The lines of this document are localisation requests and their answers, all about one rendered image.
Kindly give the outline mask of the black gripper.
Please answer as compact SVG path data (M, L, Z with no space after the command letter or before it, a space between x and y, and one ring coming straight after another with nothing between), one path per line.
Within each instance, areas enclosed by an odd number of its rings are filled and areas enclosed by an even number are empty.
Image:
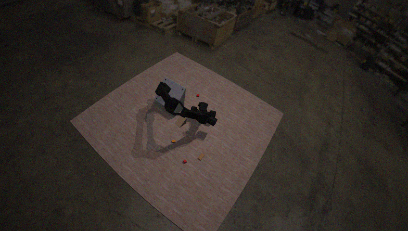
M195 107L195 106L192 106L192 107L191 107L191 110L192 110L192 111L195 111L195 112L198 111L197 107ZM209 113L210 113L213 117L216 116L216 111L212 111L212 110L211 110Z

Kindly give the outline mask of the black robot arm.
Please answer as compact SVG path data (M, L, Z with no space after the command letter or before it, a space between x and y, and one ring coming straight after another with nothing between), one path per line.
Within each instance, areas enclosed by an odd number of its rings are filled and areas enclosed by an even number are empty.
M188 118L196 119L201 124L208 123L212 126L216 124L217 119L213 117L209 112L206 112L207 107L208 107L207 103L199 102L198 104L199 110L197 112L189 110L183 106L181 101L179 101L176 98L171 98L169 96L168 93L170 92L170 90L171 88L166 83L160 82L160 84L158 85L155 91L155 93L158 96L161 96L162 99L164 100L165 102L164 107L167 112L175 116L181 116L183 118L188 117ZM174 113L178 103L181 104L183 109L180 113ZM204 110L204 111L200 111L200 110Z

